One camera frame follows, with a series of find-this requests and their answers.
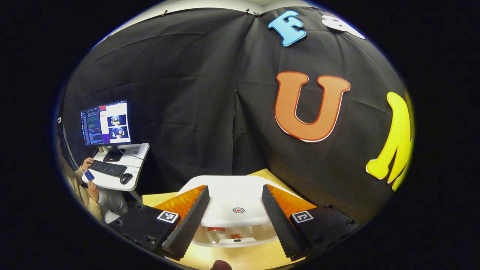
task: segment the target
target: computer mouse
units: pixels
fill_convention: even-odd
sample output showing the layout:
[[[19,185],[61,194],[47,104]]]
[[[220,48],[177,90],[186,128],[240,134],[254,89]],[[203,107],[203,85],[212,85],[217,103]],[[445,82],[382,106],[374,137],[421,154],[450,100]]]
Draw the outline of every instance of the computer mouse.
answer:
[[[133,177],[133,175],[131,173],[124,173],[121,177],[120,177],[120,183],[121,184],[127,184],[128,181],[130,181],[130,179]]]

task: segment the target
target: monitor screen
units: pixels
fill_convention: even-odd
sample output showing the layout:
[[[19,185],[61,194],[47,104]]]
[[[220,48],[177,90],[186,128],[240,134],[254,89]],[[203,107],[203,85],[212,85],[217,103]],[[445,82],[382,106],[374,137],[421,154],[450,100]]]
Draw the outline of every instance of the monitor screen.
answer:
[[[83,110],[81,117],[86,146],[130,144],[126,100]]]

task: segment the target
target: monitor stand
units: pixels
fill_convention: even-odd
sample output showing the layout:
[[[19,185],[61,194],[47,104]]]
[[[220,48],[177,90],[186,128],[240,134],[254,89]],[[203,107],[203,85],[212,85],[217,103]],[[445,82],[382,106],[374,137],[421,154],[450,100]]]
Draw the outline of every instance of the monitor stand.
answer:
[[[103,162],[119,161],[125,153],[125,149],[119,149],[116,145],[112,145],[107,155],[103,158]]]

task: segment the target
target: target sticker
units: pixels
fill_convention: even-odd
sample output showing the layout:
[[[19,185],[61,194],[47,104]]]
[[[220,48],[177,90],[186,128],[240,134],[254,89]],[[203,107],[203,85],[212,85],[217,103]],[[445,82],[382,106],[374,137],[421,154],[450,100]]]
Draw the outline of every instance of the target sticker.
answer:
[[[243,213],[243,212],[245,212],[245,209],[240,208],[240,207],[235,207],[235,208],[233,209],[233,211],[234,211],[235,213]]]

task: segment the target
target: white desk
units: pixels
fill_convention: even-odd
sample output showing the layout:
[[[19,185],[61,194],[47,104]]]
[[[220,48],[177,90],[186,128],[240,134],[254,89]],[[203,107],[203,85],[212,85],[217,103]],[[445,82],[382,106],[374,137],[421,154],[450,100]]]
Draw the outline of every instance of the white desk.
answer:
[[[119,148],[125,149],[124,155],[121,157],[119,161],[110,162],[110,163],[127,166],[127,169],[125,170],[124,173],[131,173],[133,175],[130,181],[128,181],[127,184],[121,184],[119,177],[111,176],[102,172],[97,172],[95,170],[90,170],[90,172],[95,177],[95,179],[92,182],[95,185],[102,188],[128,191],[138,202],[142,203],[142,198],[135,191],[135,188],[137,187],[138,176],[144,164],[144,159],[147,156],[148,150],[150,149],[150,144],[144,143],[144,144],[138,144],[138,145],[126,145],[126,146],[119,146]],[[106,151],[104,151],[103,153],[98,152],[93,157],[93,159],[103,161],[103,158],[106,156],[106,154],[107,154]],[[83,174],[82,180],[85,183],[88,183],[88,179],[85,176],[85,174]]]

